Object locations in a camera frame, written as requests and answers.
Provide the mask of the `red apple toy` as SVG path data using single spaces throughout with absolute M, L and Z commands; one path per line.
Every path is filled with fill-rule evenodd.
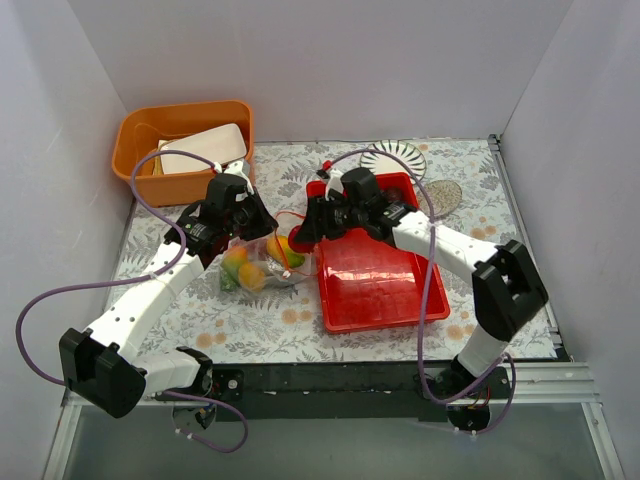
M 292 228 L 291 232 L 288 235 L 288 245 L 292 250 L 302 252 L 305 249 L 305 244 L 300 242 L 298 239 L 299 231 L 300 226 L 295 226 Z

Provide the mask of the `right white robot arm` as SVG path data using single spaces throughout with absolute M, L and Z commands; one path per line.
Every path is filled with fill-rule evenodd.
M 417 207 L 384 193 L 365 168 L 330 175 L 325 190 L 307 200 L 302 224 L 289 235 L 299 252 L 360 228 L 376 241 L 417 254 L 471 286 L 477 326 L 444 371 L 452 390 L 475 397 L 513 337 L 549 300 L 526 246 L 478 240 L 438 225 Z

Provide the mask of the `orange fruit toy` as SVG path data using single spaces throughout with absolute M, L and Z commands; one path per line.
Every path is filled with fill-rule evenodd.
M 265 272 L 251 262 L 244 263 L 239 267 L 237 278 L 242 288 L 253 293 L 262 291 L 266 283 Z

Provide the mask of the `yellow orange mango toy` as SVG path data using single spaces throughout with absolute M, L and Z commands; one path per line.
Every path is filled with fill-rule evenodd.
M 273 260 L 286 268 L 297 269 L 306 261 L 303 254 L 291 249 L 288 238 L 283 235 L 270 236 L 266 242 L 266 250 Z

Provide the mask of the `grey fish toy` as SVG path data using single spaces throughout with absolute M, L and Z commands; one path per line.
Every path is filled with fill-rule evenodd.
M 303 274 L 288 271 L 271 258 L 259 261 L 258 266 L 265 272 L 265 288 L 267 289 L 285 288 L 296 285 L 306 279 Z

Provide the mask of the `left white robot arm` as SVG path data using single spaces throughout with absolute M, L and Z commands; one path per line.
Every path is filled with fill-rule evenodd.
M 242 174 L 221 173 L 203 200 L 189 205 L 170 229 L 145 272 L 148 280 L 127 290 L 85 331 L 69 329 L 59 342 L 66 386 L 114 418 L 141 398 L 176 390 L 205 398 L 213 386 L 213 363 L 203 353 L 177 347 L 142 356 L 151 328 L 178 295 L 238 237 L 254 240 L 277 223 Z

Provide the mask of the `dark purple fruit toy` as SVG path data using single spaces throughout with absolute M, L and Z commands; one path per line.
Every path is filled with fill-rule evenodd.
M 403 191 L 400 188 L 392 187 L 392 188 L 386 189 L 384 191 L 384 194 L 385 194 L 385 197 L 390 202 L 396 202 L 396 201 L 403 202 L 404 201 L 404 194 L 403 194 Z

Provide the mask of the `green orange mango toy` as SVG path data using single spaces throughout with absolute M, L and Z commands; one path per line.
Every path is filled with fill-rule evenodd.
M 239 269 L 248 262 L 248 252 L 243 246 L 233 246 L 224 254 L 220 263 L 220 287 L 222 291 L 232 292 L 240 287 Z

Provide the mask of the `clear zip top bag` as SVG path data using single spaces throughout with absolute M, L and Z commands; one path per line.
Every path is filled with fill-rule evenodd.
M 275 289 L 296 285 L 319 273 L 318 250 L 297 253 L 288 235 L 303 222 L 303 215 L 290 210 L 276 213 L 276 229 L 255 240 L 234 239 L 219 263 L 220 290 L 225 294 L 258 297 Z

